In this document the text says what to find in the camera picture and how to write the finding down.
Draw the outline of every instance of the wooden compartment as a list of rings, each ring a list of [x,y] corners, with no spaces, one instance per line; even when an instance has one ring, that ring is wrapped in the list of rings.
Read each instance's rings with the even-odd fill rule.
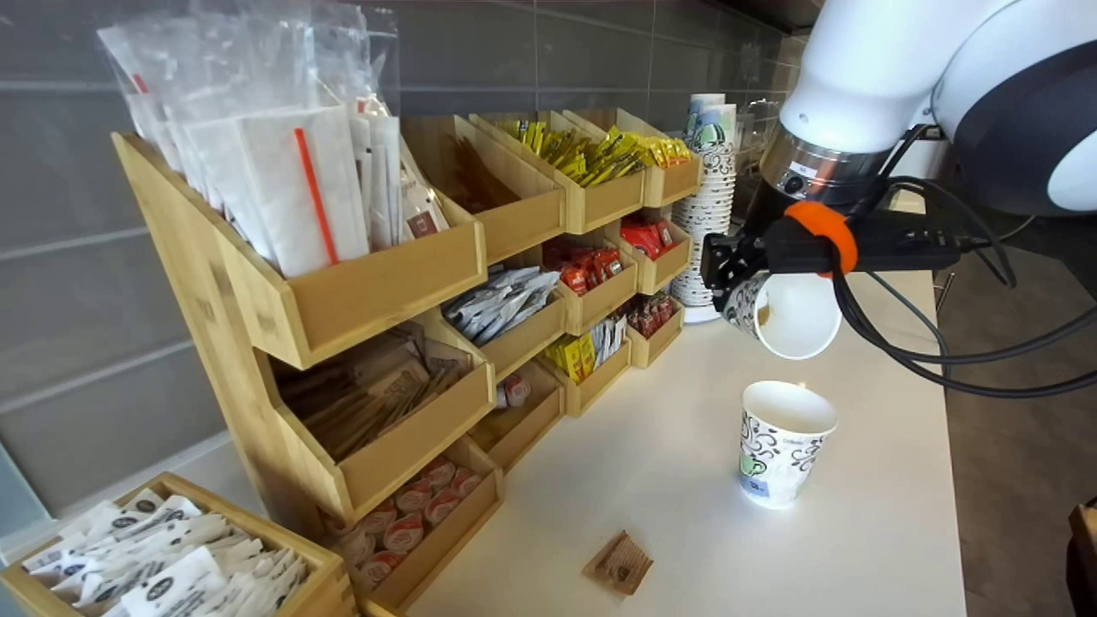
[[[573,287],[559,284],[569,310],[565,332],[584,335],[589,327],[617,311],[631,294],[637,294],[637,274],[640,269],[623,256],[623,269],[611,280],[589,287],[588,294],[575,294]]]
[[[489,412],[471,440],[504,470],[512,470],[549,424],[565,412],[565,391],[549,368],[526,365],[531,383],[526,410]]]
[[[552,339],[559,339],[565,327],[569,327],[569,302],[564,293],[556,293],[539,317],[484,343],[480,352],[495,368],[495,378],[504,381],[520,365],[539,358]]]
[[[424,180],[484,224],[488,263],[531,251],[564,235],[564,189],[488,131],[463,116],[445,116],[406,120],[406,139]],[[507,194],[515,194],[512,202],[476,214],[461,198],[475,186],[471,159],[480,159],[484,168],[476,168],[489,176],[480,180],[480,186],[501,182]]]
[[[501,503],[504,476],[475,443],[456,443],[448,456],[488,476],[439,528],[421,538],[421,547],[414,547],[414,551],[374,595],[358,591],[359,604],[374,617],[406,614]]]
[[[654,260],[631,248],[628,240],[620,240],[620,248],[628,248],[631,260],[637,263],[637,277],[640,277],[640,294],[657,294],[672,284],[672,277],[685,274],[691,272],[691,235],[683,228],[676,228],[672,219],[665,219],[672,236],[676,236],[676,248],[657,254]]]
[[[552,378],[564,383],[564,406],[569,416],[584,416],[596,395],[605,395],[631,365],[631,343],[623,343],[607,365],[600,365],[584,383],[569,381],[559,368],[544,360]]]
[[[565,194],[565,202],[564,202],[564,231],[565,235],[589,235],[596,228],[607,228],[607,224],[640,208],[644,176],[628,176],[628,180],[614,180],[614,182],[596,186],[596,189],[584,189],[569,176],[552,168],[549,160],[534,159],[512,134],[497,131],[495,120],[507,120],[507,116],[471,116],[471,124],[476,124],[484,134],[489,134],[512,154],[531,160],[543,176],[549,176]],[[569,127],[556,114],[543,114],[543,120],[549,120],[556,127]]]
[[[282,431],[284,459],[291,459],[296,470],[312,480],[312,502],[340,526],[374,510],[387,493],[461,443],[495,410],[495,371],[484,365],[480,350],[465,343],[439,311],[430,311],[420,322],[424,327],[430,339],[471,352],[476,368],[347,459],[333,459],[270,383],[270,395],[279,397],[279,423],[270,423],[270,431]]]
[[[148,492],[154,492],[160,498],[167,498],[167,493],[190,498],[204,510],[224,514],[236,528],[251,533],[268,549],[296,551],[308,574],[306,574],[302,588],[291,598],[284,598],[284,604],[279,611],[282,617],[306,617],[306,614],[349,617],[349,614],[359,614],[352,591],[349,591],[349,578],[347,578],[342,558],[338,551],[312,547],[308,538],[284,533],[263,517],[254,517],[254,514],[239,510],[236,503],[229,503],[229,502],[224,502],[224,498],[216,498],[181,476],[172,476],[172,474],[150,480]],[[44,591],[38,581],[31,581],[22,566],[4,571],[0,581],[8,582],[10,598],[29,614],[78,617],[66,599],[58,599],[53,591]]]
[[[649,139],[665,139],[663,131],[654,131],[652,124],[644,124],[640,116],[628,114],[628,109],[565,109],[564,114],[573,124],[595,124],[600,131],[620,127],[620,131],[633,131],[633,134],[649,134]],[[691,154],[683,160],[672,165],[652,165],[644,168],[644,206],[663,208],[672,206],[685,195],[701,194],[701,159]]]
[[[452,231],[368,254],[306,277],[282,277],[200,194],[136,139],[112,139],[136,206],[160,235],[200,235],[220,248],[216,294],[239,310],[251,347],[306,371],[465,287],[484,284],[484,228],[443,198]]]
[[[676,317],[654,328],[654,335],[640,335],[637,328],[628,328],[628,360],[631,368],[652,368],[668,347],[672,339],[679,339],[683,332],[683,306],[676,306]]]

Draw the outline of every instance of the wall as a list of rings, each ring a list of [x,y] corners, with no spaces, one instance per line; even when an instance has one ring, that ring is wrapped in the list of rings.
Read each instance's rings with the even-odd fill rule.
[[[224,431],[107,134],[127,131],[93,28],[141,0],[0,0],[0,443],[58,510]],[[403,15],[406,114],[766,98],[783,34],[708,0],[452,0]]]

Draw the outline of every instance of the paper cup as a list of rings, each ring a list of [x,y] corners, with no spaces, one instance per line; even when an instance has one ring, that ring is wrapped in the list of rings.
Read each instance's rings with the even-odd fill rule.
[[[819,274],[751,277],[732,294],[726,317],[787,360],[819,358],[845,327],[833,287]]]
[[[747,383],[739,468],[743,493],[763,509],[792,509],[833,429],[836,412],[816,391],[787,381]]]

